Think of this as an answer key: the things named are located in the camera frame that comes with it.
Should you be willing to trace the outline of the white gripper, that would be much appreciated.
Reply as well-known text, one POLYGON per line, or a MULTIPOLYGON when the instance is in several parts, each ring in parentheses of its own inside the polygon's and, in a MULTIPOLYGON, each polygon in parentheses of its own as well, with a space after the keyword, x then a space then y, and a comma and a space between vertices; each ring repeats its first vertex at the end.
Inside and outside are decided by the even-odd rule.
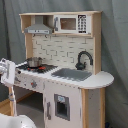
POLYGON ((14 85, 15 79, 15 68, 14 62, 2 58, 0 60, 0 82, 7 87, 12 87, 14 85))

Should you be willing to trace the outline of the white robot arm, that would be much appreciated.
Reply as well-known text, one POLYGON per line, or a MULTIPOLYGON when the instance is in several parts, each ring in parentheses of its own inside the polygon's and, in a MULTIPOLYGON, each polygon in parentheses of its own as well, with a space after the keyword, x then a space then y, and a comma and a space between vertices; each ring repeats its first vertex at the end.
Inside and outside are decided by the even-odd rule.
MULTIPOLYGON (((0 60, 0 82, 13 88, 16 65, 5 58, 0 60)), ((14 115, 8 116, 0 113, 0 128, 37 128, 35 123, 26 115, 18 115, 14 109, 14 115)))

